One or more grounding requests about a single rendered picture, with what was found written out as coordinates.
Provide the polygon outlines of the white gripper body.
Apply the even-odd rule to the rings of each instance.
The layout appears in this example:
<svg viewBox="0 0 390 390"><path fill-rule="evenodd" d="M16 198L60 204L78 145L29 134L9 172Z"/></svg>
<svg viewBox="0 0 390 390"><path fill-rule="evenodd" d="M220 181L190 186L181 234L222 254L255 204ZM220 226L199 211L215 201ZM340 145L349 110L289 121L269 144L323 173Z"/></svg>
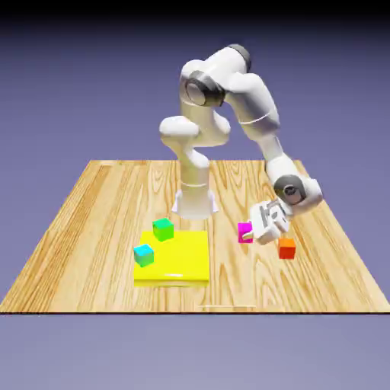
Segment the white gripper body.
<svg viewBox="0 0 390 390"><path fill-rule="evenodd" d="M249 211L253 239L261 245L277 240L289 231L289 220L279 200L254 204Z"/></svg>

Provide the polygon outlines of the small magenta cube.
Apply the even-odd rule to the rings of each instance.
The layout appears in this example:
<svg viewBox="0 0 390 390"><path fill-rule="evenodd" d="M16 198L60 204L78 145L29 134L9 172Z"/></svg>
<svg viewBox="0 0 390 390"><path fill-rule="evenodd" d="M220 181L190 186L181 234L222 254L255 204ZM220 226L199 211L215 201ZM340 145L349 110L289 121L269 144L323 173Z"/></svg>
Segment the small magenta cube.
<svg viewBox="0 0 390 390"><path fill-rule="evenodd" d="M253 239L243 240L242 235L246 232L252 231L252 224L248 222L239 222L238 223L238 243L252 243Z"/></svg>

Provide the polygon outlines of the small orange cube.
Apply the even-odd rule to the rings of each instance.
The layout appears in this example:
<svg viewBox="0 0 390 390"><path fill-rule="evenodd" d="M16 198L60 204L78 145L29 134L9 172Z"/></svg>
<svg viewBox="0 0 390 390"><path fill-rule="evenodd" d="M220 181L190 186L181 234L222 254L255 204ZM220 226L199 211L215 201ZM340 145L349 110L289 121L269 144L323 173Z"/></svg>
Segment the small orange cube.
<svg viewBox="0 0 390 390"><path fill-rule="evenodd" d="M296 243L293 238L278 239L278 255L280 259L292 260L296 255Z"/></svg>

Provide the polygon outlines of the small green cube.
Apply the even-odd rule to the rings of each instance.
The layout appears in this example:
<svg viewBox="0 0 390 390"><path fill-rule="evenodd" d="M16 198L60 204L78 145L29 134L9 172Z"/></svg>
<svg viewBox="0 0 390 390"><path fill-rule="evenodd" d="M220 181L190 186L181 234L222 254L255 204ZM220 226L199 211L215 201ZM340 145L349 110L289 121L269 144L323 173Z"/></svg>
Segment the small green cube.
<svg viewBox="0 0 390 390"><path fill-rule="evenodd" d="M174 237L174 224L168 218L157 219L152 223L153 234L159 241Z"/></svg>

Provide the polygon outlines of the small cyan cube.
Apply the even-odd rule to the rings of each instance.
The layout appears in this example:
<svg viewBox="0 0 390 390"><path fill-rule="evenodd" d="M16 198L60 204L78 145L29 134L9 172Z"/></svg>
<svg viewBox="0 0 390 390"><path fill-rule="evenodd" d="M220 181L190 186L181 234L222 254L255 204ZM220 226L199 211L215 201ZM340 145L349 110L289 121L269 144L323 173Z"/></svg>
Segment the small cyan cube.
<svg viewBox="0 0 390 390"><path fill-rule="evenodd" d="M134 260L140 267L146 267L154 263L154 251L148 244L138 245L133 248Z"/></svg>

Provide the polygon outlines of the large yellow box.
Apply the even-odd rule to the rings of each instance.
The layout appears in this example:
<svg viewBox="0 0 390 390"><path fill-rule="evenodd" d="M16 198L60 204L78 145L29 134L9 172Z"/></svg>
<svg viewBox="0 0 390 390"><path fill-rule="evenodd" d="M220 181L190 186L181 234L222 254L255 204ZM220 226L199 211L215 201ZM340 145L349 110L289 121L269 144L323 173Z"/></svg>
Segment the large yellow box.
<svg viewBox="0 0 390 390"><path fill-rule="evenodd" d="M144 231L140 244L154 251L154 263L134 264L134 286L207 286L209 283L209 243L206 231L176 231L172 239L159 241Z"/></svg>

